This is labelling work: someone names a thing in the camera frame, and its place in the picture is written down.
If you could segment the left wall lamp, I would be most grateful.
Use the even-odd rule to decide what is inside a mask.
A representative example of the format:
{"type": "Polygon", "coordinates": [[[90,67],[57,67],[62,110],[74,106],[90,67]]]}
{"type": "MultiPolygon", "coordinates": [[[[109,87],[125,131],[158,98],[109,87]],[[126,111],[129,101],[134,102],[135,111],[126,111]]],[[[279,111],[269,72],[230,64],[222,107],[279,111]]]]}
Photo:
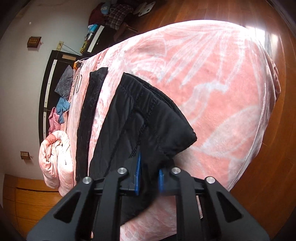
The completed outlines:
{"type": "Polygon", "coordinates": [[[25,151],[20,151],[20,157],[22,160],[30,160],[30,154],[29,152],[25,152],[25,151]]]}

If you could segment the dark red bag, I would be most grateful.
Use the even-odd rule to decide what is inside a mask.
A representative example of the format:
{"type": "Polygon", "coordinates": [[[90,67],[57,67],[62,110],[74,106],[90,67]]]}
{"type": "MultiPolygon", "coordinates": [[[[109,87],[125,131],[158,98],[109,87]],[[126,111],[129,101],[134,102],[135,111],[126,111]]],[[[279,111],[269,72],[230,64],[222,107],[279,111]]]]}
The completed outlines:
{"type": "Polygon", "coordinates": [[[104,3],[99,3],[96,8],[94,8],[90,14],[88,25],[104,25],[108,21],[108,16],[105,16],[101,12],[101,7],[104,5],[104,3]]]}

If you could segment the wooden wardrobe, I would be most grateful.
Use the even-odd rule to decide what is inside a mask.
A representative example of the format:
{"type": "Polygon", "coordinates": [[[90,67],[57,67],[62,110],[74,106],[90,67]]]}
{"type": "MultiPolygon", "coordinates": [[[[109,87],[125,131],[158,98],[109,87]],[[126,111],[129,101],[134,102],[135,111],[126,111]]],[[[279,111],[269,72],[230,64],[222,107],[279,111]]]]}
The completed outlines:
{"type": "Polygon", "coordinates": [[[4,175],[4,213],[23,238],[61,198],[44,180],[4,175]]]}

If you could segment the black nightstand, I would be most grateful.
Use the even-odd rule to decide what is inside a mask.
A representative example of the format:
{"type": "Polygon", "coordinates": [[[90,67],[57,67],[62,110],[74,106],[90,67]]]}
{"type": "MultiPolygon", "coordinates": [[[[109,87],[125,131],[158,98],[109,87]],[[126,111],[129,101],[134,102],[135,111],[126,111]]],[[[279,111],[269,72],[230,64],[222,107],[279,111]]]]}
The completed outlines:
{"type": "Polygon", "coordinates": [[[111,47],[115,44],[114,35],[116,30],[100,25],[98,29],[91,34],[86,45],[82,47],[81,54],[84,56],[96,55],[97,53],[111,47]]]}

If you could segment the plaid cloth on chair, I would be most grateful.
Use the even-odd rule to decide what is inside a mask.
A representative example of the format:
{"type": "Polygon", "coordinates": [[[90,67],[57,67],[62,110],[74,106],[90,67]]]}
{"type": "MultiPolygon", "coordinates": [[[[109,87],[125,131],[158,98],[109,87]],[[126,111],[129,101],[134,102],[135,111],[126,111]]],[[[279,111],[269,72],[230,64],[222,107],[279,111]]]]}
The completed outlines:
{"type": "Polygon", "coordinates": [[[125,17],[131,12],[133,12],[133,8],[131,6],[126,4],[117,4],[111,8],[105,25],[118,30],[123,24],[125,17]]]}

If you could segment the right wall lamp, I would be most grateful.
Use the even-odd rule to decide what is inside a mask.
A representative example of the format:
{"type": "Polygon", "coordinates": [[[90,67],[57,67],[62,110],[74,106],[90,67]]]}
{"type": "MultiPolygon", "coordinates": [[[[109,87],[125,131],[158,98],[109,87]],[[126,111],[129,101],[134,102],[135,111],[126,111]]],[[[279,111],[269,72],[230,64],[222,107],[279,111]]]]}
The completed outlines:
{"type": "Polygon", "coordinates": [[[29,37],[27,41],[27,47],[28,48],[38,48],[38,46],[41,44],[41,38],[39,36],[31,36],[29,37]]]}

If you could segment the pink garment at headboard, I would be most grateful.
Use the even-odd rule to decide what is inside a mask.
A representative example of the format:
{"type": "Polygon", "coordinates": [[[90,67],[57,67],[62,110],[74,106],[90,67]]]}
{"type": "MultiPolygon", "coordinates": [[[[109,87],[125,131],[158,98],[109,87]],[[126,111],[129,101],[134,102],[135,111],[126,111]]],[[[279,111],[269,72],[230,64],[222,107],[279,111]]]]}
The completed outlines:
{"type": "Polygon", "coordinates": [[[57,113],[57,109],[55,107],[52,108],[51,113],[48,117],[49,120],[49,134],[60,130],[59,123],[59,114],[57,113]]]}

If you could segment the folded pink quilt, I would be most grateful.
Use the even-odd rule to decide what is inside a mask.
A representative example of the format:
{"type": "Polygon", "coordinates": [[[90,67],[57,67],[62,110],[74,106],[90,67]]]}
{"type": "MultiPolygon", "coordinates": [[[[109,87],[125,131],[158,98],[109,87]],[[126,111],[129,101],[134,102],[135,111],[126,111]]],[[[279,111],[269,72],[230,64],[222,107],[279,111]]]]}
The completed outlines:
{"type": "Polygon", "coordinates": [[[64,131],[54,131],[40,145],[39,165],[45,184],[65,196],[74,187],[70,140],[64,131]]]}

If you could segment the pink patterned bed sheet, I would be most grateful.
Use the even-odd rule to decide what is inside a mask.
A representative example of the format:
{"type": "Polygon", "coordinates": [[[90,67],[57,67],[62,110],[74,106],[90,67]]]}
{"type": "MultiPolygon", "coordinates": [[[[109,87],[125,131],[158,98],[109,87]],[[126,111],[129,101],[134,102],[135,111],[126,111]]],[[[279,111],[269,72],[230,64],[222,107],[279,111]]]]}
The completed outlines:
{"type": "Polygon", "coordinates": [[[280,95],[278,70],[251,30],[223,21],[171,24],[118,43],[84,60],[74,75],[67,134],[76,153],[77,129],[89,74],[108,68],[95,104],[88,159],[123,73],[165,93],[197,141],[175,157],[192,176],[215,177],[233,188],[259,153],[280,95]]]}

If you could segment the wall lamp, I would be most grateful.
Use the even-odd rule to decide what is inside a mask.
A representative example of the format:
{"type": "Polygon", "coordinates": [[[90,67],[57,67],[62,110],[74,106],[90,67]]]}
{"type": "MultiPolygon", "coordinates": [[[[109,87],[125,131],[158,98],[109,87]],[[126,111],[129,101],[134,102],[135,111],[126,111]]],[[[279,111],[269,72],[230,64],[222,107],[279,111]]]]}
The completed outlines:
{"type": "Polygon", "coordinates": [[[27,47],[28,48],[38,48],[38,46],[41,44],[41,38],[39,36],[31,36],[29,37],[27,41],[27,47]]]}
{"type": "Polygon", "coordinates": [[[25,151],[20,151],[20,157],[22,160],[30,160],[30,154],[29,152],[25,152],[25,151]]]}

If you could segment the wall power outlet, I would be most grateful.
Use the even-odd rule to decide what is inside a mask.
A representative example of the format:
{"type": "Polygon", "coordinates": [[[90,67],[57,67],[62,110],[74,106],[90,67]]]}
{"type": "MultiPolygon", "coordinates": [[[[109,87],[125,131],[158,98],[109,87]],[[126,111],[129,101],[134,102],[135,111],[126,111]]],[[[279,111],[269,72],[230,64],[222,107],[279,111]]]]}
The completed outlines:
{"type": "Polygon", "coordinates": [[[56,47],[56,50],[57,50],[57,51],[61,51],[61,49],[62,49],[62,47],[63,47],[63,44],[64,44],[63,41],[59,41],[59,43],[58,43],[58,45],[57,45],[57,47],[56,47]]]}

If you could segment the blue garment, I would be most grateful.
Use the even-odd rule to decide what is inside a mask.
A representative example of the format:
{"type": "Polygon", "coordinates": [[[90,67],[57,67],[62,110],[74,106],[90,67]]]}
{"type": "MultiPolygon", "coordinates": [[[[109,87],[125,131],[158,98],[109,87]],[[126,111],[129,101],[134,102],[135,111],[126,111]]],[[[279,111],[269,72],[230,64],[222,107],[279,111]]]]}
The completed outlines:
{"type": "Polygon", "coordinates": [[[59,98],[59,101],[56,105],[56,111],[57,114],[59,115],[59,124],[64,123],[64,117],[63,117],[63,113],[67,112],[70,108],[70,103],[65,100],[63,97],[59,98]]]}

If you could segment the black padded pants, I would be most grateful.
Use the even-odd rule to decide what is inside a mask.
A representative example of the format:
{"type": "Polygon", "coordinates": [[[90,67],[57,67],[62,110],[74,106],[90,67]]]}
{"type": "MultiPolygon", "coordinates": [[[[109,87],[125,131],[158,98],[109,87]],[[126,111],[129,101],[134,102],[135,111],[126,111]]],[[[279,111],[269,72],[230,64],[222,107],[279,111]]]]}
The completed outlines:
{"type": "Polygon", "coordinates": [[[88,157],[95,110],[108,69],[89,74],[89,84],[77,130],[76,181],[103,178],[140,153],[137,197],[122,200],[121,224],[148,208],[154,200],[159,169],[196,142],[196,134],[175,103],[157,88],[123,73],[103,121],[92,159],[88,157]]]}

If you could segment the black wooden headboard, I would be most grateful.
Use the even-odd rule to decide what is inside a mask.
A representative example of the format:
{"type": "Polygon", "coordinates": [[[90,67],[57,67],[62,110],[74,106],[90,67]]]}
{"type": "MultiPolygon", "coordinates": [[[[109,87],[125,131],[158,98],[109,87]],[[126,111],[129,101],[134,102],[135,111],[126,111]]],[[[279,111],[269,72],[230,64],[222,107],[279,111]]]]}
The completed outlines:
{"type": "Polygon", "coordinates": [[[55,92],[55,88],[68,66],[74,66],[74,62],[80,59],[79,55],[53,50],[49,56],[44,72],[38,112],[38,132],[39,142],[48,136],[48,117],[53,107],[59,101],[60,96],[55,92]]]}

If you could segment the grey pillow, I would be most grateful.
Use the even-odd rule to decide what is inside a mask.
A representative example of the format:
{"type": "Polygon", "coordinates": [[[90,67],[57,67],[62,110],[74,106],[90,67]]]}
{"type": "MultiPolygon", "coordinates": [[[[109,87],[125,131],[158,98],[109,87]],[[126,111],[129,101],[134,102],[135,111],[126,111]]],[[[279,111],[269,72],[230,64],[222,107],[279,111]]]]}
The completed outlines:
{"type": "Polygon", "coordinates": [[[72,82],[73,68],[68,65],[55,88],[55,92],[63,99],[68,100],[72,87],[72,82]]]}

